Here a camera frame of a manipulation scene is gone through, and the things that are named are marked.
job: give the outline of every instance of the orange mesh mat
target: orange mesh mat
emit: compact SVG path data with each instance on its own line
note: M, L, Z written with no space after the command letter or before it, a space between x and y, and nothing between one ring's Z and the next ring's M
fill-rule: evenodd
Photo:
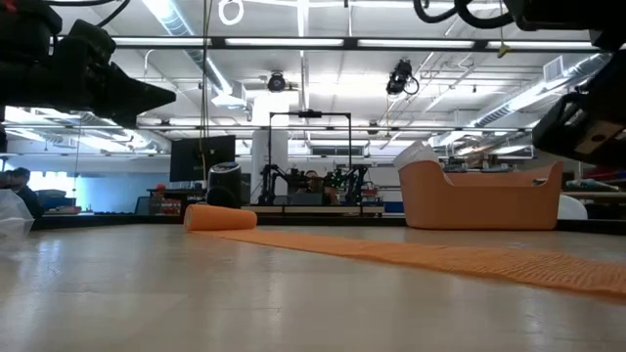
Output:
M258 229L195 233L451 274L626 297L626 266L558 252L376 242Z

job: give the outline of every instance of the orange container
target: orange container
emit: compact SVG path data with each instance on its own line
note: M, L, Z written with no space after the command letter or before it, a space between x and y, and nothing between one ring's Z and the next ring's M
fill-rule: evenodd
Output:
M563 164L529 172L445 174L434 161L400 169L407 224L435 230L552 230ZM533 181L544 179L540 186Z

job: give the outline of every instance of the monitor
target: monitor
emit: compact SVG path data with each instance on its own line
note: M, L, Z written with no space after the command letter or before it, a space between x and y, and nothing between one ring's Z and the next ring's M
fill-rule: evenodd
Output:
M235 161L235 141L235 136L220 136L172 142L169 181L203 180L205 175L203 175L202 155L206 162L206 172L215 164Z

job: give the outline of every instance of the orange object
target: orange object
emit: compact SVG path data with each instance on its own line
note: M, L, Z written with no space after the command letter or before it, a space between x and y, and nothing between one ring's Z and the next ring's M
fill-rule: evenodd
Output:
M563 164L531 172L444 174L434 161L400 170L407 224L435 230L552 230ZM547 179L541 186L533 181Z
M185 228L195 230L245 230L256 227L256 213L207 204L192 204L185 211Z
M350 240L280 231L198 234L451 274L626 297L626 267L546 250Z

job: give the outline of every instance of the blue wall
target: blue wall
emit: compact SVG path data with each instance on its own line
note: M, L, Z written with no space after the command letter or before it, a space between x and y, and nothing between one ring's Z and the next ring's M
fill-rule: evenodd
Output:
M149 196L147 189L168 185L166 173L102 173L80 177L76 183L76 205L94 211L135 212L137 197Z

